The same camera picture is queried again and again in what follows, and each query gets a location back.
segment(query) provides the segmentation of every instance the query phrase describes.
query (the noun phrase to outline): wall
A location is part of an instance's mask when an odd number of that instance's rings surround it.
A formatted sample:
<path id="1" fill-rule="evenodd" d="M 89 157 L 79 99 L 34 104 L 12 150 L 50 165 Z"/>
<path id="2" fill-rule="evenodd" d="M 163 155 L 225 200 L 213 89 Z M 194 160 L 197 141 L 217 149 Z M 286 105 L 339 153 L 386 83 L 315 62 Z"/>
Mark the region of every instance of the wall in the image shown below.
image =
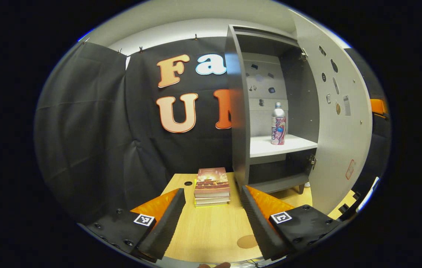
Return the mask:
<path id="1" fill-rule="evenodd" d="M 230 20 L 230 19 L 196 19 L 196 20 L 182 20 L 180 22 L 172 22 L 157 27 L 153 27 L 129 37 L 109 46 L 110 49 L 120 50 L 121 53 L 130 55 L 140 51 L 140 47 L 147 49 L 160 44 L 165 44 L 173 41 L 184 39 L 194 39 L 194 34 L 200 37 L 225 37 L 228 33 L 229 24 L 243 25 L 249 27 L 256 27 L 271 32 L 276 32 L 284 35 L 291 35 L 288 32 L 281 31 L 262 24 L 246 22 L 244 20 Z"/>

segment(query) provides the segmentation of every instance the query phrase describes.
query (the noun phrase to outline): orange object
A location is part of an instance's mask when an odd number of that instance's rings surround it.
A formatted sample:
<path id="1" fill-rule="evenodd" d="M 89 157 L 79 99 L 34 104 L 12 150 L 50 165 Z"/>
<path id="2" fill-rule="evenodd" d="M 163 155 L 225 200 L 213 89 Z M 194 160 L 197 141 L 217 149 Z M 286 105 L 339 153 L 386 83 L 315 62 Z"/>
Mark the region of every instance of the orange object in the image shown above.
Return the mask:
<path id="1" fill-rule="evenodd" d="M 385 103 L 383 102 L 383 100 L 378 100 L 378 99 L 371 99 L 371 111 L 374 112 L 375 114 L 386 114 L 386 107 L 385 107 Z"/>
<path id="2" fill-rule="evenodd" d="M 268 195 L 262 191 L 249 187 L 248 185 L 246 185 L 246 187 L 249 190 L 250 195 L 252 195 L 252 197 L 254 198 L 254 201 L 256 201 L 257 207 L 259 207 L 260 212 L 274 230 L 275 228 L 269 221 L 269 217 L 272 214 L 295 208 L 294 206 L 289 205 L 288 203 L 283 202 L 278 198 L 273 197 L 272 195 Z"/>
<path id="3" fill-rule="evenodd" d="M 155 226 L 157 226 L 158 222 L 160 222 L 161 218 L 163 217 L 163 214 L 165 213 L 166 209 L 172 202 L 178 190 L 179 188 L 169 193 L 166 193 L 164 195 L 160 195 L 159 197 L 156 197 L 146 202 L 145 204 L 135 207 L 134 209 L 130 210 L 130 212 L 135 212 L 135 213 L 155 217 L 156 219 Z"/>

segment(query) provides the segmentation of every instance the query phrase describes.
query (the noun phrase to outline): white shelf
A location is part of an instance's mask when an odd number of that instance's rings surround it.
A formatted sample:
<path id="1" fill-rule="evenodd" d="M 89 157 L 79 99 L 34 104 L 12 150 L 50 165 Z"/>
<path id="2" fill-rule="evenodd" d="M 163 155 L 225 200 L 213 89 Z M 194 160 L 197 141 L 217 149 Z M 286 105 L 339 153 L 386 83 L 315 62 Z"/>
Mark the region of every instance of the white shelf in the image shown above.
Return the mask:
<path id="1" fill-rule="evenodd" d="M 294 151 L 303 151 L 317 148 L 315 142 L 308 141 L 286 134 L 283 145 L 271 144 L 271 136 L 259 136 L 250 138 L 250 157 L 273 156 L 275 154 L 286 154 Z"/>

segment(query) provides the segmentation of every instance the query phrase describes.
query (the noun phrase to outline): decorative letter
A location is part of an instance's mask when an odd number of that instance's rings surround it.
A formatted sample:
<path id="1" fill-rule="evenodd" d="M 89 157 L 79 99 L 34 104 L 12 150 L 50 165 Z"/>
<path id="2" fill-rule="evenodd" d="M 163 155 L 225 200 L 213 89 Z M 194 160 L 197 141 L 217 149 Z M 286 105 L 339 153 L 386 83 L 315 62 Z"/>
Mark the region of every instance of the decorative letter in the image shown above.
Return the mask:
<path id="1" fill-rule="evenodd" d="M 189 93 L 180 97 L 184 102 L 184 110 L 186 119 L 183 123 L 175 122 L 173 117 L 174 97 L 163 97 L 156 100 L 156 104 L 160 107 L 160 120 L 164 129 L 173 133 L 183 133 L 191 130 L 196 124 L 196 111 L 194 108 L 194 100 L 198 98 L 198 94 Z"/>
<path id="2" fill-rule="evenodd" d="M 231 113 L 231 101 L 228 89 L 218 89 L 213 94 L 219 102 L 219 122 L 216 123 L 217 129 L 231 128 L 229 114 Z"/>
<path id="3" fill-rule="evenodd" d="M 189 62 L 189 56 L 184 54 L 160 61 L 156 64 L 160 67 L 160 72 L 162 74 L 162 80 L 158 83 L 159 88 L 170 86 L 180 81 L 180 78 L 175 76 L 175 72 L 178 74 L 182 74 L 184 72 L 184 65 L 182 61 L 185 63 Z"/>
<path id="4" fill-rule="evenodd" d="M 199 57 L 198 66 L 196 66 L 196 73 L 200 75 L 223 74 L 226 73 L 223 57 L 216 54 L 208 54 Z"/>

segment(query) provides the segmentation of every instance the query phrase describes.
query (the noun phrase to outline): orange letter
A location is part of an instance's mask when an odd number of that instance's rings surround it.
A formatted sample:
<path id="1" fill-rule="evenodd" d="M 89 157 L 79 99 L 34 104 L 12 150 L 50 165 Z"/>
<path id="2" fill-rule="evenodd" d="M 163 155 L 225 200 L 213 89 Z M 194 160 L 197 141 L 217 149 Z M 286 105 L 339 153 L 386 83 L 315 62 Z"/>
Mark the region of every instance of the orange letter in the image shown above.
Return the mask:
<path id="1" fill-rule="evenodd" d="M 160 107 L 160 120 L 164 129 L 173 133 L 183 133 L 191 130 L 196 124 L 196 111 L 194 109 L 194 100 L 198 98 L 198 94 L 189 93 L 180 97 L 184 102 L 184 110 L 186 119 L 183 123 L 175 122 L 173 117 L 174 97 L 163 97 L 156 100 L 156 104 Z"/>
<path id="2" fill-rule="evenodd" d="M 182 74 L 184 72 L 184 65 L 182 61 L 185 63 L 189 62 L 189 56 L 184 54 L 160 61 L 156 64 L 160 67 L 160 72 L 162 73 L 162 80 L 158 83 L 159 88 L 170 86 L 180 81 L 180 78 L 175 76 L 175 72 L 178 74 Z"/>
<path id="3" fill-rule="evenodd" d="M 228 89 L 218 89 L 213 94 L 219 102 L 219 121 L 216 123 L 217 129 L 231 128 L 229 114 L 231 113 L 231 101 Z"/>

